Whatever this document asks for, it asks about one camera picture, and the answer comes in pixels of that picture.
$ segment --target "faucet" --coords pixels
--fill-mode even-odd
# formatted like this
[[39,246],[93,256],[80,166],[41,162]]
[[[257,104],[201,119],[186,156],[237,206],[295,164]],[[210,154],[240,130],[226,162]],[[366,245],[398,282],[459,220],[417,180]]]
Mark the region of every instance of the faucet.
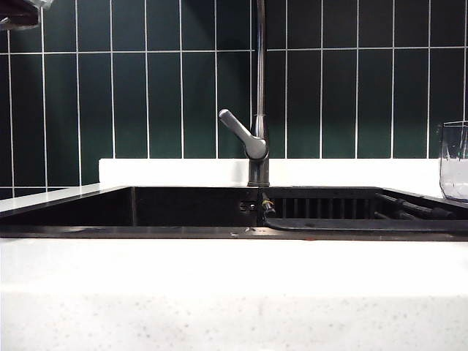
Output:
[[270,186],[268,149],[268,128],[264,112],[265,106],[265,0],[257,0],[257,114],[252,127],[246,127],[229,111],[219,111],[219,120],[244,144],[249,158],[249,183],[247,186]]

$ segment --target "sink basin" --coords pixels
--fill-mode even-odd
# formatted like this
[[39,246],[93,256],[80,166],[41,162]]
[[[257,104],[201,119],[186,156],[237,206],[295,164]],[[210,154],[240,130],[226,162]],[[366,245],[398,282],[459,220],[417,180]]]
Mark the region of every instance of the sink basin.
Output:
[[[274,212],[264,211],[265,199]],[[374,187],[126,187],[0,213],[2,237],[309,239],[336,234],[466,240],[468,205]]]

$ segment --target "black sink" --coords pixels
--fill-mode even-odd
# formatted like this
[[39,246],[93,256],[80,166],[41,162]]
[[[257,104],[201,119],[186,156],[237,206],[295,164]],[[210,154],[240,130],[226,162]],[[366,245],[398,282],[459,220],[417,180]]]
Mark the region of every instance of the black sink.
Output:
[[[275,211],[265,212],[265,199]],[[335,234],[468,240],[468,205],[374,187],[126,187],[0,214],[1,237],[310,239]]]

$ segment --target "clear glass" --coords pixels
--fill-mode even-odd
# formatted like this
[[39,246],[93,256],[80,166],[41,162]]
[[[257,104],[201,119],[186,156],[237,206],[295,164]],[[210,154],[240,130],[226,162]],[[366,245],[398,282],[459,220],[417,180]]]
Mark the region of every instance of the clear glass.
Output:
[[442,126],[440,187],[447,199],[468,202],[468,121]]

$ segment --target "white quartz countertop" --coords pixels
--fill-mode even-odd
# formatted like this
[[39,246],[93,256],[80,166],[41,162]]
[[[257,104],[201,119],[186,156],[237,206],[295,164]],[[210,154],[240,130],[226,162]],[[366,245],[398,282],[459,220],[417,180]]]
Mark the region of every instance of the white quartz countertop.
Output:
[[40,194],[15,197],[13,199],[0,200],[0,212],[28,207],[49,201],[61,200],[67,197],[85,195],[99,190],[116,189],[118,187],[100,183],[85,186],[73,186],[66,189],[43,192]]
[[2,239],[2,350],[468,350],[468,243]]

